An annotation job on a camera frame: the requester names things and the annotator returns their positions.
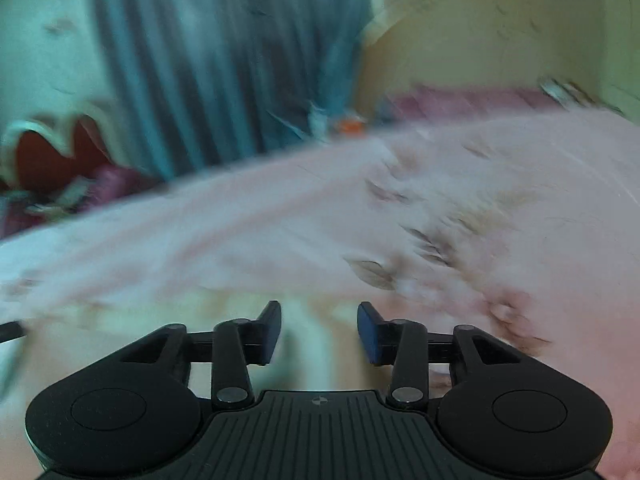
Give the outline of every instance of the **curtain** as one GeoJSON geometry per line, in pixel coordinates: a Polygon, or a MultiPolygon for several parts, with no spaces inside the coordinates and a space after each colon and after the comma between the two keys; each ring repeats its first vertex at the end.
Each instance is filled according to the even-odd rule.
{"type": "Polygon", "coordinates": [[[170,180],[310,138],[348,106],[369,0],[92,0],[127,151],[170,180]]]}

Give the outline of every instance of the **bed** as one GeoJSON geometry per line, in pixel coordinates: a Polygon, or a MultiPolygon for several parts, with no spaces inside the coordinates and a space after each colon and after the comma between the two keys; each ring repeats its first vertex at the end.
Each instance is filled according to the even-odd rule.
{"type": "MultiPolygon", "coordinates": [[[[31,329],[0,404],[0,478],[40,472],[24,411],[48,384],[169,322],[268,299],[283,335],[257,390],[383,387],[355,313],[471,323],[586,384],[614,434],[599,472],[640,474],[640,139],[600,110],[442,126],[190,176],[0,246],[0,318],[31,329]]],[[[447,389],[435,368],[433,390],[447,389]]],[[[207,378],[191,387],[207,394],[207,378]]]]}

